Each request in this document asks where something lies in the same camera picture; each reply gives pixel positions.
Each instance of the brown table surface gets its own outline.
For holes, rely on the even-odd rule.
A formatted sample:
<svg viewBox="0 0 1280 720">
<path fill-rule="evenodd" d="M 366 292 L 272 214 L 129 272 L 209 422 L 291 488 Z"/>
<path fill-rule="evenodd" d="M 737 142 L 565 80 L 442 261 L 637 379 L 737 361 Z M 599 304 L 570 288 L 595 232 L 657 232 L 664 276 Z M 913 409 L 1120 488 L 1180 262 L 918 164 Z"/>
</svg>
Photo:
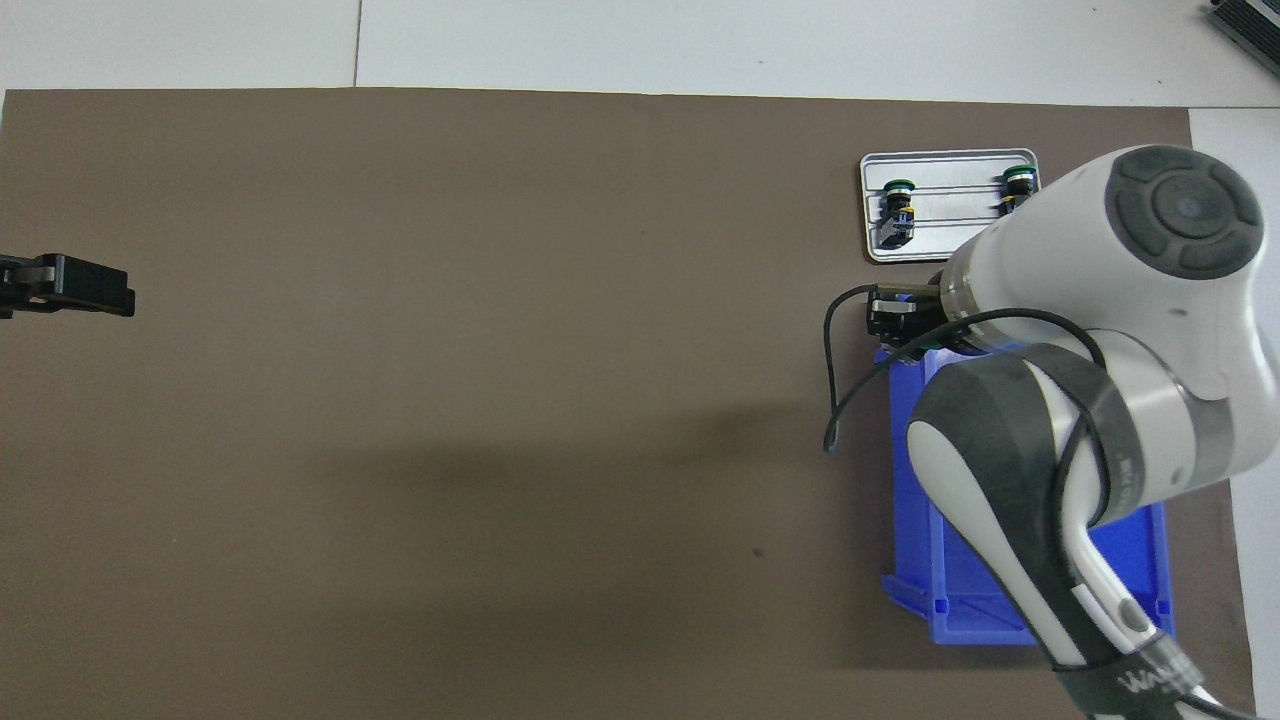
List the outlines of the brown table surface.
<svg viewBox="0 0 1280 720">
<path fill-rule="evenodd" d="M 823 455 L 819 323 L 937 269 L 864 259 L 864 154 L 1142 142 L 1187 113 L 10 91 L 3 251 L 138 314 L 0 328 L 5 716 L 1076 717 L 881 591 L 884 386 Z M 1180 642 L 1249 707 L 1228 489 L 1169 512 Z"/>
</svg>

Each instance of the white robotic arm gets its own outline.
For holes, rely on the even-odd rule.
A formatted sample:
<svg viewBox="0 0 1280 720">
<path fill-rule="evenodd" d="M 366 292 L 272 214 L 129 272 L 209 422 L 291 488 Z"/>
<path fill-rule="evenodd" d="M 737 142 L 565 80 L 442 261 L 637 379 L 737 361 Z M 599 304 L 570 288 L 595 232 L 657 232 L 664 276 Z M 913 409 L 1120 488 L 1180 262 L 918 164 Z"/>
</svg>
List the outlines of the white robotic arm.
<svg viewBox="0 0 1280 720">
<path fill-rule="evenodd" d="M 1087 530 L 1275 447 L 1276 364 L 1249 297 L 1262 245 L 1261 209 L 1238 174 L 1192 150 L 1144 146 L 1034 195 L 937 279 L 940 323 L 1032 309 L 1088 333 L 1089 354 L 1028 318 L 927 333 L 991 355 L 937 374 L 908 446 L 929 497 L 1092 717 L 1244 717 L 1201 688 Z M 831 432 L 846 404 L 833 404 Z"/>
</svg>

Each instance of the blue crate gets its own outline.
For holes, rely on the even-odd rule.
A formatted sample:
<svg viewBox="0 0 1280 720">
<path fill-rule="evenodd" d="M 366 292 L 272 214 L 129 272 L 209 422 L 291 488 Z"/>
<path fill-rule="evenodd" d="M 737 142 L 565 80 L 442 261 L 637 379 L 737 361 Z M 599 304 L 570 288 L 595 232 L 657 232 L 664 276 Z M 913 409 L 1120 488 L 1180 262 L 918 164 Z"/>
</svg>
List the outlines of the blue crate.
<svg viewBox="0 0 1280 720">
<path fill-rule="evenodd" d="M 876 360 L 883 359 L 878 352 Z M 963 355 L 937 350 L 914 365 L 890 368 L 895 571 L 881 585 L 893 602 L 929 623 L 938 644 L 1036 644 L 991 571 L 911 471 L 906 451 L 911 409 L 940 368 L 961 360 Z M 1149 505 L 1089 534 L 1152 621 L 1174 634 L 1164 505 Z"/>
</svg>

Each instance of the metal tray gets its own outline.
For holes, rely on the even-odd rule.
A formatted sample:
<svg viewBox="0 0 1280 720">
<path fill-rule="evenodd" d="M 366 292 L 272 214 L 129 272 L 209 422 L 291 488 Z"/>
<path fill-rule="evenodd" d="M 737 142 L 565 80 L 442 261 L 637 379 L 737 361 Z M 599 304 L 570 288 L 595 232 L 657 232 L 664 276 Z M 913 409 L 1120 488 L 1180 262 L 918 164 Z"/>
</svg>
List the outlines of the metal tray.
<svg viewBox="0 0 1280 720">
<path fill-rule="evenodd" d="M 966 240 L 1000 218 L 1002 173 L 1011 165 L 1039 164 L 1025 147 L 997 150 L 932 150 L 872 152 L 859 163 L 863 191 L 863 240 L 877 263 L 946 260 Z M 915 237 L 896 250 L 876 247 L 884 183 L 915 183 Z M 1039 190 L 1039 173 L 1036 174 Z"/>
</svg>

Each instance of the green cap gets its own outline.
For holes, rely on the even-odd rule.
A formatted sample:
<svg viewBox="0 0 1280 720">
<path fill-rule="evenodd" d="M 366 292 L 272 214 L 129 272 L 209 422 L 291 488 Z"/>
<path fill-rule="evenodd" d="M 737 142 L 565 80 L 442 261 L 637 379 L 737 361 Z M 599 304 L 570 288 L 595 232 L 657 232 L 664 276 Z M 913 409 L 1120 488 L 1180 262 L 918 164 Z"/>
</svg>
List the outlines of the green cap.
<svg viewBox="0 0 1280 720">
<path fill-rule="evenodd" d="M 1007 182 L 1009 178 L 1014 176 L 1028 176 L 1028 174 L 1032 176 L 1036 174 L 1036 165 L 1014 165 L 1012 168 L 1005 170 L 1005 181 Z"/>
</svg>

